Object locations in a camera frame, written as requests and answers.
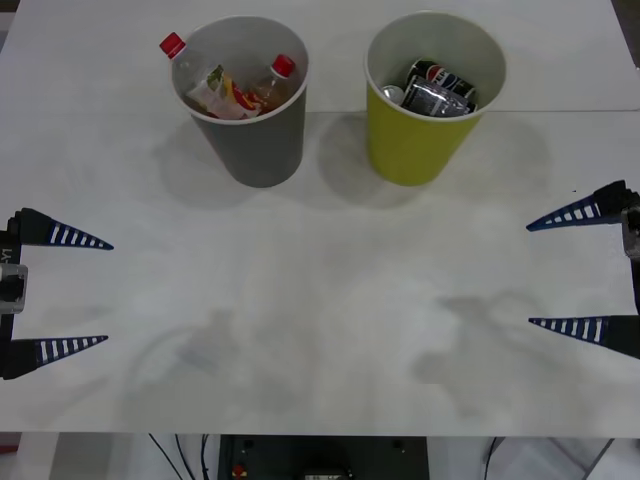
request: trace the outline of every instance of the trash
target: trash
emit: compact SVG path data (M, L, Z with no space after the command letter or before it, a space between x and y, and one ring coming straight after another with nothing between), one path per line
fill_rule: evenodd
M296 64L286 55L278 55L273 64L256 81L251 82L249 98L260 105L260 114L272 112L281 107L295 92L291 73Z
M467 100L474 100L476 88L473 85L457 75L448 72L444 67L432 60L425 58L418 59L409 70L409 75L407 76L408 84L410 84L414 75L418 75L431 83L451 90L453 93L457 93Z
M429 117L459 117L478 109L475 103L418 75L409 82L400 106Z
M260 105L249 100L222 65L211 68L202 54L190 50L174 32L160 44L176 65L174 82L188 103L210 116L223 120L242 120L260 114Z
M387 85L382 87L382 94L396 105L400 105L404 98L404 92L396 85Z

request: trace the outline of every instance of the plastic bottle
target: plastic bottle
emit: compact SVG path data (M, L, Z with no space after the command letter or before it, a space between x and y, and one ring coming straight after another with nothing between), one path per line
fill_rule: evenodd
M160 43L160 48L173 62L174 84L190 107L224 120L253 118L261 113L260 105L247 98L222 65L212 68L175 32Z
M207 68L204 56L189 50L186 43L175 32L170 33L162 41L160 48L175 65L174 82L182 95L193 90L198 82L209 73L208 70L211 70Z
M262 105L261 114L284 105L295 93L291 81L291 73L295 68L293 60L280 54L265 75L251 83L250 98Z

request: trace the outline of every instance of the gray cup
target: gray cup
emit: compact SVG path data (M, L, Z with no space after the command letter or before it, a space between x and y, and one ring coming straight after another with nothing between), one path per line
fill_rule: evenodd
M228 17L196 29L190 49L210 65L221 64L239 86L264 73L283 53L295 63L296 93L277 110L247 120L219 120L191 108L171 84L209 143L238 182L272 187L295 173L302 160L309 56L298 35L283 24L262 17Z

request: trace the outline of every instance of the black electronic device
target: black electronic device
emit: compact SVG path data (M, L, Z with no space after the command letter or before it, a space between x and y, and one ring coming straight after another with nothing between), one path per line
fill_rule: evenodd
M218 480L428 480L426 437L223 435Z

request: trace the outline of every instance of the plastic wrapper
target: plastic wrapper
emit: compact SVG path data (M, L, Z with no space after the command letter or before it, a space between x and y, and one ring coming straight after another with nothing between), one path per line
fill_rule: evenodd
M187 97L203 110L222 120L243 120L260 114L261 106L251 101L235 84L231 76L218 65Z

